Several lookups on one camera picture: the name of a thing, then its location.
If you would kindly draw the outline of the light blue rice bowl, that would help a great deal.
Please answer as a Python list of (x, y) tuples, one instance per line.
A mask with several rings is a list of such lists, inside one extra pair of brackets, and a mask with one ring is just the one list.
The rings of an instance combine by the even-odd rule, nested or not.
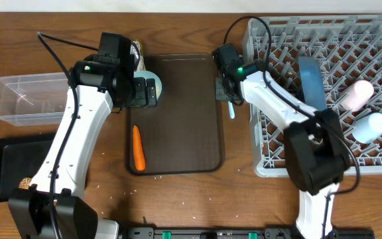
[(160, 78), (155, 73), (148, 71), (148, 70), (138, 70), (138, 71), (134, 72), (134, 77), (135, 78), (143, 77), (146, 80), (153, 78), (155, 80), (155, 90), (156, 90), (157, 100), (159, 100), (160, 95), (162, 93), (162, 82), (161, 82)]

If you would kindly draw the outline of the light blue plastic spoon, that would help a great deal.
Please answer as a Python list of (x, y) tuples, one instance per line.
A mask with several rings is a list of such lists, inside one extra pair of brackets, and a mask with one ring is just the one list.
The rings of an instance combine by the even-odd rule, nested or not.
[(229, 117), (233, 120), (235, 118), (235, 110), (231, 102), (228, 102), (228, 109), (229, 109)]

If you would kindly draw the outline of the dark blue plate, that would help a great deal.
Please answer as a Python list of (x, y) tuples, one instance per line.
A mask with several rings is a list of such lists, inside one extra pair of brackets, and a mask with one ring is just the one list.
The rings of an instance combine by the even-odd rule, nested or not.
[(319, 111), (325, 110), (327, 105), (319, 63), (309, 56), (299, 56), (297, 62), (305, 104)]

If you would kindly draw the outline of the pink cup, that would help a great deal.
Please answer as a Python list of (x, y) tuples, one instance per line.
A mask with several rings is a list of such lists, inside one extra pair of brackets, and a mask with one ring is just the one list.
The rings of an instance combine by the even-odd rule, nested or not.
[(358, 80), (342, 92), (340, 103), (345, 110), (357, 112), (368, 102), (374, 93), (373, 85), (367, 80)]

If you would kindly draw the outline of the light blue cup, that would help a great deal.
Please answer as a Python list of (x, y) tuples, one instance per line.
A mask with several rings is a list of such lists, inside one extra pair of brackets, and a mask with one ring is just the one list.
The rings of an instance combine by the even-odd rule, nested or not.
[(371, 143), (382, 135), (382, 114), (372, 113), (353, 123), (352, 135), (360, 143)]

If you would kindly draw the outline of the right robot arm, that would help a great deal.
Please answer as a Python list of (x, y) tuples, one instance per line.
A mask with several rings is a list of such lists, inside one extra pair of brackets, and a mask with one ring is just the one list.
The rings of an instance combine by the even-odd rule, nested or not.
[(332, 200), (351, 165), (338, 115), (297, 100), (265, 66), (244, 63), (232, 44), (218, 47), (212, 56), (229, 100), (254, 105), (283, 134), (286, 171), (300, 191), (299, 234), (327, 237), (332, 232)]

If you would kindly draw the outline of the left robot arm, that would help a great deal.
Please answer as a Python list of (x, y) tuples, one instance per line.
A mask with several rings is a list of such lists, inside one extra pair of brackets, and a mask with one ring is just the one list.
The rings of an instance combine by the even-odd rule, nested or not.
[(94, 54), (62, 66), (69, 89), (64, 115), (49, 152), (28, 188), (8, 200), (21, 238), (118, 238), (120, 225), (100, 218), (83, 200), (90, 159), (102, 125), (114, 108), (157, 105), (154, 78), (136, 77), (134, 42), (102, 33)]

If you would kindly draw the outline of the grey dishwasher rack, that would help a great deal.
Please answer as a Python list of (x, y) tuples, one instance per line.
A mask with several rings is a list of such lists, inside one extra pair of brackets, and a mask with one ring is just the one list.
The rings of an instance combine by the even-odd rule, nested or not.
[[(291, 94), (301, 95), (297, 59), (317, 60), (326, 104), (340, 117), (344, 136), (360, 173), (382, 175), (382, 136), (362, 144), (353, 138), (353, 123), (382, 114), (382, 15), (263, 17), (251, 19), (242, 40), (247, 62), (270, 58), (270, 73)], [(344, 90), (357, 80), (373, 85), (370, 100), (357, 112), (342, 107)]]

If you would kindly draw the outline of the crumpled silver foil wrapper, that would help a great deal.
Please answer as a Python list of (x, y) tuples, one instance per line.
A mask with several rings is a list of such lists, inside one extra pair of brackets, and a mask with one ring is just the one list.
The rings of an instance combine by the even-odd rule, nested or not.
[(131, 42), (131, 54), (135, 57), (135, 72), (145, 70), (143, 46), (139, 41), (133, 40)]

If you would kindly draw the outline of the dark brown serving tray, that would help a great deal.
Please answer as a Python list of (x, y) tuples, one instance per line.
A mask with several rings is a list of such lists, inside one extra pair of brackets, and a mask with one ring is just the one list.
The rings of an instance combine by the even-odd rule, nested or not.
[[(162, 82), (155, 107), (127, 112), (125, 166), (136, 176), (209, 173), (225, 161), (222, 109), (215, 98), (216, 67), (209, 54), (145, 58)], [(133, 157), (133, 126), (141, 133), (146, 168)]]

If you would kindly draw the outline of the orange carrot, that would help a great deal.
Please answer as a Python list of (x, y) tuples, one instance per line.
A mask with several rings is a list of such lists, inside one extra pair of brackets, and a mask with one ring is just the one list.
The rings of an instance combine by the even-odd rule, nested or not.
[(141, 133), (137, 125), (133, 126), (133, 157), (136, 170), (144, 171), (146, 168), (145, 154), (143, 151)]

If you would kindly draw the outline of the clear plastic bin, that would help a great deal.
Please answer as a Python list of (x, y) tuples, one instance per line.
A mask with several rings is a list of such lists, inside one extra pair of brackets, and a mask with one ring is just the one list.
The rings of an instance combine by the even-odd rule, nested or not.
[(0, 120), (14, 126), (59, 124), (68, 89), (62, 72), (0, 77)]

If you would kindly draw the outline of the black plastic bin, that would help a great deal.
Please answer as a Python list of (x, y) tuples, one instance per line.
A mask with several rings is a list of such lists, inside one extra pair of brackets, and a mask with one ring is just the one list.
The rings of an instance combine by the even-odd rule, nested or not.
[(0, 139), (0, 202), (7, 202), (23, 179), (37, 174), (54, 136), (49, 133)]

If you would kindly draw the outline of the brown food scrap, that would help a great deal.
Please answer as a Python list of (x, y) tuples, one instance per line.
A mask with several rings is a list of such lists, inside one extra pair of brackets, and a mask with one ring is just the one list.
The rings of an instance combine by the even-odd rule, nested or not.
[(28, 189), (31, 185), (32, 179), (30, 177), (25, 177), (22, 179), (22, 181), (19, 183), (20, 189)]

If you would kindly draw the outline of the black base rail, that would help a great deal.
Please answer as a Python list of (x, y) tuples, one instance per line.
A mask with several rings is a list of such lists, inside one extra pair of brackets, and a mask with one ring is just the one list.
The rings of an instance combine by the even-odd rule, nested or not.
[(287, 239), (302, 238), (297, 229), (267, 228), (263, 230), (214, 230), (214, 229), (154, 229), (138, 227), (124, 229), (122, 239)]

